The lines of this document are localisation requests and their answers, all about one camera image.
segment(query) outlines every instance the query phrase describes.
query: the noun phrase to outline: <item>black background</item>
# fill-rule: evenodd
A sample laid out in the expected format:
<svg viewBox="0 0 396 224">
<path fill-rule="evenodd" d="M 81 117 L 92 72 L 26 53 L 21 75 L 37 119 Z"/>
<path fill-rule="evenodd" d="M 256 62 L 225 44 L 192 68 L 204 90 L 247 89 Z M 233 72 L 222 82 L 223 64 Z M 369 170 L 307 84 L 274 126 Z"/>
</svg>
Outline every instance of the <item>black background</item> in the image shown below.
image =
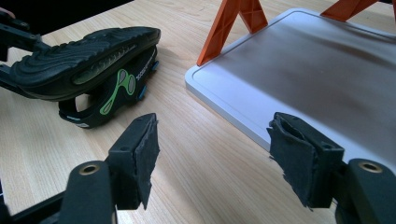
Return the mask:
<svg viewBox="0 0 396 224">
<path fill-rule="evenodd" d="M 134 0 L 0 0 L 0 7 L 30 24 L 33 34 L 45 35 Z"/>
</svg>

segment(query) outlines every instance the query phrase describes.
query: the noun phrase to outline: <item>white plastic board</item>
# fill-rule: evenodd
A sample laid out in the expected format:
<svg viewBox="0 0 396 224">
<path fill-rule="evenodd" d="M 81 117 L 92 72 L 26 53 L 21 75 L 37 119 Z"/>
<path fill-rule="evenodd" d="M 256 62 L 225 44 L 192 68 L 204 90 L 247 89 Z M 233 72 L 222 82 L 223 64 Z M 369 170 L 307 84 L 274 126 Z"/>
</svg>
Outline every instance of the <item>white plastic board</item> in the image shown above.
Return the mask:
<svg viewBox="0 0 396 224">
<path fill-rule="evenodd" d="M 188 90 L 269 150 L 275 112 L 396 173 L 396 36 L 288 10 L 192 67 Z"/>
</svg>

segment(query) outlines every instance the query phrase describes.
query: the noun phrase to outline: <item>wooden table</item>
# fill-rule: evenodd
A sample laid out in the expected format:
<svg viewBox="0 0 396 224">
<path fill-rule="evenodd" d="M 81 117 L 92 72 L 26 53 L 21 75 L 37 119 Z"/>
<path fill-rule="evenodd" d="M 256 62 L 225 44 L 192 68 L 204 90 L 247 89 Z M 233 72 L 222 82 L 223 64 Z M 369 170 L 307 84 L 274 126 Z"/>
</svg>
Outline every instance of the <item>wooden table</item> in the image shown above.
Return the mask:
<svg viewBox="0 0 396 224">
<path fill-rule="evenodd" d="M 261 0 L 267 19 L 293 7 L 323 11 L 333 0 Z M 0 90 L 0 178 L 11 214 L 65 189 L 69 172 L 104 160 L 130 122 L 159 120 L 160 156 L 148 209 L 119 211 L 120 223 L 335 223 L 334 207 L 301 205 L 269 153 L 186 90 L 221 1 L 134 1 L 43 36 L 49 45 L 108 27 L 162 30 L 160 66 L 144 100 L 108 124 L 83 130 L 58 116 L 57 103 Z M 395 33 L 392 5 L 376 3 L 352 21 Z M 238 17 L 226 44 L 248 33 Z M 27 54 L 11 49 L 7 64 Z"/>
</svg>

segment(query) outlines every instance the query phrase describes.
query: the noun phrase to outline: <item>clamp jaw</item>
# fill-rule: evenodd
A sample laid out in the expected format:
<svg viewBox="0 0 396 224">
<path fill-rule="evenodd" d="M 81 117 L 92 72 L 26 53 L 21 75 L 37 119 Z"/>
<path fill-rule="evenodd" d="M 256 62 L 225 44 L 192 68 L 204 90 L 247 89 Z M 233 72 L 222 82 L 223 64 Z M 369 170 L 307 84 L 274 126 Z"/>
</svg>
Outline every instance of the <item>clamp jaw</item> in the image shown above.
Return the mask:
<svg viewBox="0 0 396 224">
<path fill-rule="evenodd" d="M 59 102 L 60 117 L 81 128 L 97 127 L 120 107 L 142 100 L 158 65 L 157 28 L 108 28 L 50 47 L 40 35 L 29 33 L 26 22 L 3 12 L 0 22 L 3 61 L 10 47 L 32 52 L 11 67 L 0 65 L 0 87 L 27 98 Z M 75 100 L 82 94 L 97 101 L 78 111 Z"/>
<path fill-rule="evenodd" d="M 329 208 L 338 224 L 396 220 L 396 176 L 370 160 L 342 161 L 344 149 L 302 119 L 275 113 L 267 129 L 270 154 L 304 206 Z"/>
<path fill-rule="evenodd" d="M 104 161 L 87 161 L 70 173 L 67 187 L 14 216 L 0 204 L 2 224 L 66 224 L 117 222 L 117 210 L 146 209 L 150 176 L 160 153 L 155 114 L 129 125 Z"/>
</svg>

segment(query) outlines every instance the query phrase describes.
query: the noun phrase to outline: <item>black rubber pad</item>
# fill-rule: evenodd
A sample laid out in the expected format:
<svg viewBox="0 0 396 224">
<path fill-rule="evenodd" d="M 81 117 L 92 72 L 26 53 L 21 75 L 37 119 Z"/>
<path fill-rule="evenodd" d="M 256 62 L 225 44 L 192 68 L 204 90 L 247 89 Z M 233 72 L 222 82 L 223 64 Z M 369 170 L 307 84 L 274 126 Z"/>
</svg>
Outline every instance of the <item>black rubber pad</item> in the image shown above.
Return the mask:
<svg viewBox="0 0 396 224">
<path fill-rule="evenodd" d="M 151 27 L 100 30 L 23 57 L 12 65 L 11 77 L 35 98 L 71 99 L 103 83 L 120 66 L 156 45 L 160 37 L 161 31 Z"/>
</svg>

